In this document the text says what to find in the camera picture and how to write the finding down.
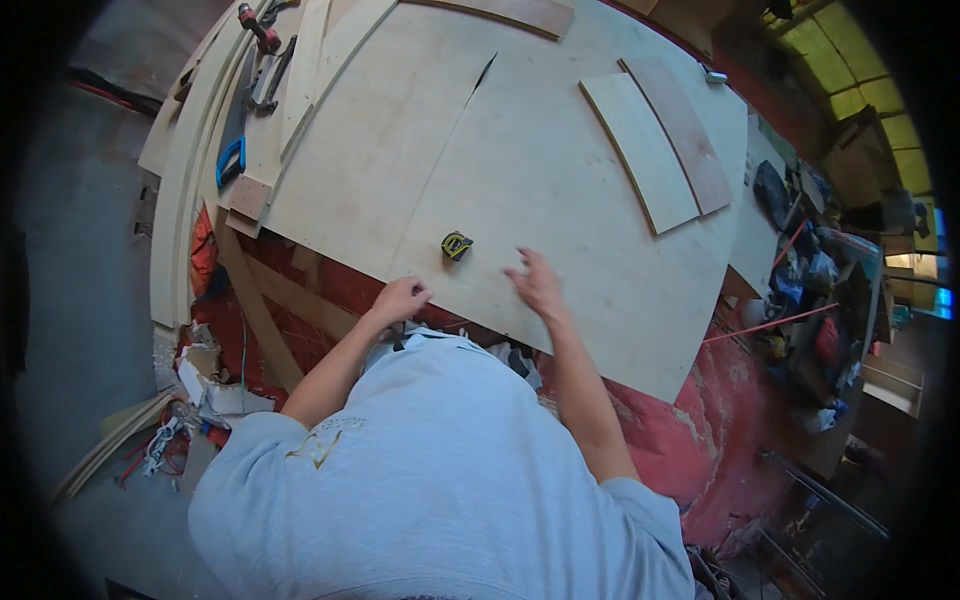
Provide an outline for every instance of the hand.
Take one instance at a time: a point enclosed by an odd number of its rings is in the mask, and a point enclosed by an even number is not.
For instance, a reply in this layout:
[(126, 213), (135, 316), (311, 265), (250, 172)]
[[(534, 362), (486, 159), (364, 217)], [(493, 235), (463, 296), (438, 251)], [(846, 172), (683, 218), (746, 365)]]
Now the hand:
[(529, 248), (517, 248), (520, 261), (527, 268), (523, 274), (517, 269), (506, 268), (503, 273), (514, 283), (517, 294), (541, 319), (561, 319), (566, 314), (564, 298), (560, 293), (557, 274), (547, 264), (543, 254)]
[(433, 292), (419, 276), (401, 277), (391, 281), (380, 291), (373, 308), (367, 311), (364, 318), (373, 320), (378, 327), (388, 327), (412, 318), (431, 298)]

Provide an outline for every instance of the left hand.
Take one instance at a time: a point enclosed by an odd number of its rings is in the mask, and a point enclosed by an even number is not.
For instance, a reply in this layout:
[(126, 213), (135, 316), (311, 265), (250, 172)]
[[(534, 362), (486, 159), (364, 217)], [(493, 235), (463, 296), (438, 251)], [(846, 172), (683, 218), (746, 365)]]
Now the left hand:
[(380, 327), (388, 327), (413, 318), (433, 298), (420, 276), (410, 275), (395, 279), (383, 288), (364, 318)]

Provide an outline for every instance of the workbench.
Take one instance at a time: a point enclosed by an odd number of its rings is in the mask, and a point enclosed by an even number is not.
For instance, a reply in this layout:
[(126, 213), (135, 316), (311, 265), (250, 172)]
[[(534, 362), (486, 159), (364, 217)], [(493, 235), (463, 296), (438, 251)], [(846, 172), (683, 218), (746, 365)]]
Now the workbench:
[[(363, 2), (333, 0), (327, 36)], [(280, 14), (281, 36), (296, 32), (295, 21), (283, 24), (293, 13)], [(618, 59), (644, 56), (680, 82), (733, 198), (661, 234), (578, 88), (621, 73)], [(211, 189), (205, 173), (225, 113), (195, 201), (208, 210), (229, 194)], [(248, 138), (271, 128), (264, 123), (249, 120)], [(577, 2), (559, 41), (401, 2), (346, 64), (287, 163), (279, 165), (276, 141), (260, 146), (248, 150), (246, 174), (276, 180), (262, 227), (382, 281), (419, 274), (434, 304), (550, 352), (542, 322), (501, 272), (519, 266), (517, 246), (543, 252), (600, 373), (672, 403), (731, 257), (747, 109), (727, 86), (707, 84), (685, 51), (594, 0)], [(474, 245), (451, 264), (439, 246), (453, 230)]]

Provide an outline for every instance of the person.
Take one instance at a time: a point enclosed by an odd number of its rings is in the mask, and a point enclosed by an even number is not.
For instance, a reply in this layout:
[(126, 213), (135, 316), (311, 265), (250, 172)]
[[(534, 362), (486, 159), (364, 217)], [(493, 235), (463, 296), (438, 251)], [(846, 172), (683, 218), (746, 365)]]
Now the person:
[(563, 424), (502, 362), (427, 328), (358, 380), (385, 328), (432, 298), (417, 276), (390, 282), (200, 481), (189, 531), (231, 594), (693, 597), (677, 504), (640, 482), (557, 276), (520, 254), (526, 272), (505, 273), (550, 334)]
[(848, 208), (840, 216), (840, 225), (890, 235), (930, 234), (926, 204), (914, 202), (913, 195), (902, 187), (883, 190), (880, 200), (872, 204)]

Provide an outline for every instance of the light blue t-shirt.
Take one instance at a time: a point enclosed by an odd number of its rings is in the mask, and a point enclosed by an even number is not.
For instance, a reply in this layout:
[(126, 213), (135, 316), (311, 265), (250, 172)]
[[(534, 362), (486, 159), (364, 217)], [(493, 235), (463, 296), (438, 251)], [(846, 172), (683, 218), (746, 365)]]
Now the light blue t-shirt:
[(307, 431), (236, 427), (190, 534), (240, 598), (692, 598), (673, 500), (597, 485), (569, 432), (473, 342), (380, 358)]

